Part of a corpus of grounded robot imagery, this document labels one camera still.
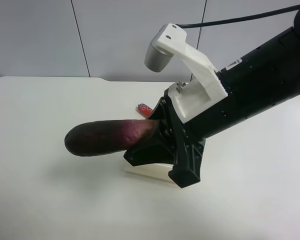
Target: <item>eggplant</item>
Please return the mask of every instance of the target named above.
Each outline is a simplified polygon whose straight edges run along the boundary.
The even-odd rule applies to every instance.
[[[149,138],[157,120],[107,120],[75,126],[64,138],[66,149],[76,156],[90,157],[124,151]]]

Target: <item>black cable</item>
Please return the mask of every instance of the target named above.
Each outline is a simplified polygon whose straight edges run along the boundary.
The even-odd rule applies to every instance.
[[[208,26],[215,26],[215,25],[222,25],[222,24],[232,24],[232,23],[238,23],[238,22],[244,22],[254,19],[262,19],[278,14],[284,14],[293,12],[300,9],[300,4],[295,6],[289,6],[286,8],[274,10],[274,11],[268,11],[256,15],[251,16],[244,16],[244,17],[238,17],[238,18],[232,18],[232,19],[226,19],[226,20],[220,20],[220,21],[210,21],[210,22],[202,22],[202,23],[194,23],[194,24],[177,24],[182,29],[192,29],[192,28],[201,28],[201,27],[208,27]]]

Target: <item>red object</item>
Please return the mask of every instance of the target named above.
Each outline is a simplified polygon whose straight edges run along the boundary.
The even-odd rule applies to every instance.
[[[152,109],[145,105],[144,103],[138,104],[136,110],[145,118],[149,117],[152,113]]]

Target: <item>black robot arm segment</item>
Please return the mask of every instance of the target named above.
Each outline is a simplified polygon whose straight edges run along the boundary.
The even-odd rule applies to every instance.
[[[173,164],[170,178],[180,187],[200,181],[207,138],[300,95],[300,10],[294,27],[216,73],[228,96],[182,123],[168,89],[149,119],[161,120],[156,133],[125,154],[133,166]]]

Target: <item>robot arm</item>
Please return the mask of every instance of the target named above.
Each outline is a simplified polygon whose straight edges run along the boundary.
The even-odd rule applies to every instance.
[[[181,188],[200,181],[207,138],[300,95],[300,10],[294,27],[216,72],[209,59],[186,44],[175,24],[151,41],[145,65],[160,72],[176,55],[195,79],[175,83],[148,119],[160,120],[151,138],[124,154],[133,166],[173,164],[169,177]]]

